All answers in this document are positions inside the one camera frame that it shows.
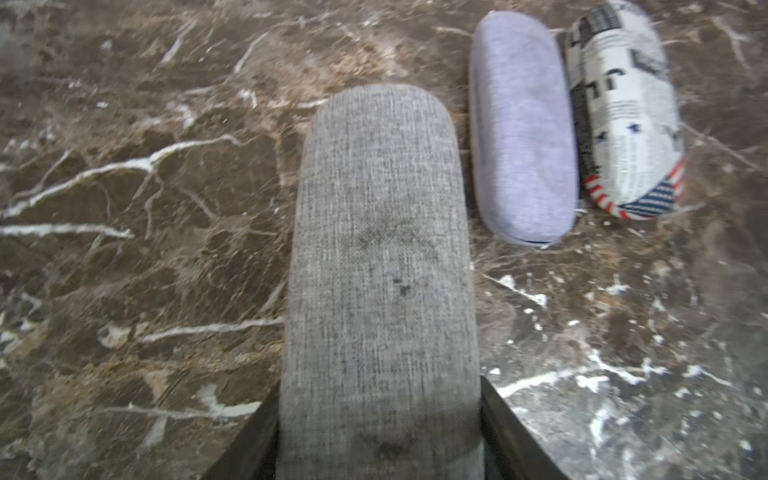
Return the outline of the lavender eyeglass case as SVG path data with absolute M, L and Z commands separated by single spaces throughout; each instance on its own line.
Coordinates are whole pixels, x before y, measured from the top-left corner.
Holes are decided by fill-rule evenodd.
M 508 243 L 547 245 L 574 224 L 578 166 L 564 63 L 539 20 L 494 11 L 469 59 L 474 194 L 489 230 Z

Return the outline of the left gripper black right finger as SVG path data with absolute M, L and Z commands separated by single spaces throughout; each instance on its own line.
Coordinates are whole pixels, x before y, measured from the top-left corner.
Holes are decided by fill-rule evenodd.
M 485 376 L 480 384 L 485 478 L 568 480 Z

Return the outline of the grey eyeglass case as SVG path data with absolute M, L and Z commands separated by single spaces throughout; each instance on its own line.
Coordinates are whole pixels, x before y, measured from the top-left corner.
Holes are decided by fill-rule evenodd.
M 333 96 L 304 141 L 282 347 L 281 479 L 481 479 L 454 123 L 405 84 Z

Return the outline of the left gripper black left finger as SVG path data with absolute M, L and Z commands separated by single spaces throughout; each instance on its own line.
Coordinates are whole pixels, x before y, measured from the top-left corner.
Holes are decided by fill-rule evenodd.
M 224 453 L 203 474 L 203 480 L 261 480 L 276 478 L 279 448 L 277 383 L 249 417 Z

